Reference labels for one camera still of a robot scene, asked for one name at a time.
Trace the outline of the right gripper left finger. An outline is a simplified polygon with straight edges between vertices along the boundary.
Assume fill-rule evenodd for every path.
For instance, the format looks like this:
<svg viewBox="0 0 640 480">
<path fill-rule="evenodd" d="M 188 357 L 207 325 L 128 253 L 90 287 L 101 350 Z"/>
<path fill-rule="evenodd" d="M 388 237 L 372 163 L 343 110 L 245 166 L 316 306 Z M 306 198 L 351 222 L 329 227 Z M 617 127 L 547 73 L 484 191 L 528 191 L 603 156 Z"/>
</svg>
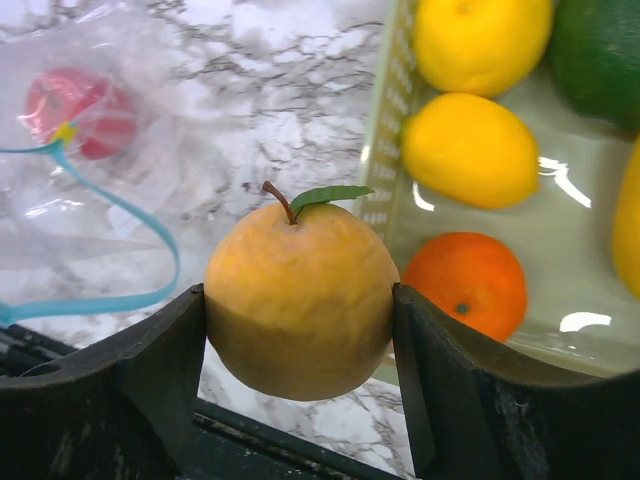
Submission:
<svg viewBox="0 0 640 480">
<path fill-rule="evenodd" d="M 1 382 L 4 479 L 173 479 L 206 340 L 204 292 Z"/>
</svg>

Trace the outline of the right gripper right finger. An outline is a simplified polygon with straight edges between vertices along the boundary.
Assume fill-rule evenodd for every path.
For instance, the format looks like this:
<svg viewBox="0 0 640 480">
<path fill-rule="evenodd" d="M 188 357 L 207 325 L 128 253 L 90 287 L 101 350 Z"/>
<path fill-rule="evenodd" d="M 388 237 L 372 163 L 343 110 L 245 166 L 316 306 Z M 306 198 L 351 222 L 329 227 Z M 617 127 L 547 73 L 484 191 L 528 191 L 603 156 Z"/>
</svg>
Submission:
<svg viewBox="0 0 640 480">
<path fill-rule="evenodd" d="M 635 479 L 639 375 L 534 359 L 396 285 L 393 346 L 420 479 Z"/>
</svg>

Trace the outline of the red apple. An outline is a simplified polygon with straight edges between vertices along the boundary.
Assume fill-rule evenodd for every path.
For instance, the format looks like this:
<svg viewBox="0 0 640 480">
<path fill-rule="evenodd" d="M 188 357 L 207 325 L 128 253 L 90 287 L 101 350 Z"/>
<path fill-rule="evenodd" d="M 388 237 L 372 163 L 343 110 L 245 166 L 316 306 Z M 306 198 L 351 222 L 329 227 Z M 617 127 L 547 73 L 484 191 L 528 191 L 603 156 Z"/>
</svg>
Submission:
<svg viewBox="0 0 640 480">
<path fill-rule="evenodd" d="M 117 155 L 137 130 L 131 96 L 108 77 L 75 67 L 52 68 L 29 86 L 22 120 L 49 143 L 62 124 L 76 126 L 74 145 L 88 160 Z"/>
</svg>

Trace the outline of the clear zip top bag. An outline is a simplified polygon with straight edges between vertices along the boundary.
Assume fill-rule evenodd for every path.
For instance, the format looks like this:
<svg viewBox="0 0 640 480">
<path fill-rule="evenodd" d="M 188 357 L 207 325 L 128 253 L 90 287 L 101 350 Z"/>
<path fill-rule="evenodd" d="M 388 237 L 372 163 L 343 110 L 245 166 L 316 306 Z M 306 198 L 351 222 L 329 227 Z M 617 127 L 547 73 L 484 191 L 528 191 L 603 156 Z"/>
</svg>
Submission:
<svg viewBox="0 0 640 480">
<path fill-rule="evenodd" d="M 188 202 L 184 131 L 162 23 L 132 1 L 1 48 L 1 323 L 143 309 L 169 297 L 181 270 Z M 88 160 L 64 123 L 49 143 L 22 120 L 31 83 L 56 67 L 113 80 L 137 111 L 124 151 Z"/>
</svg>

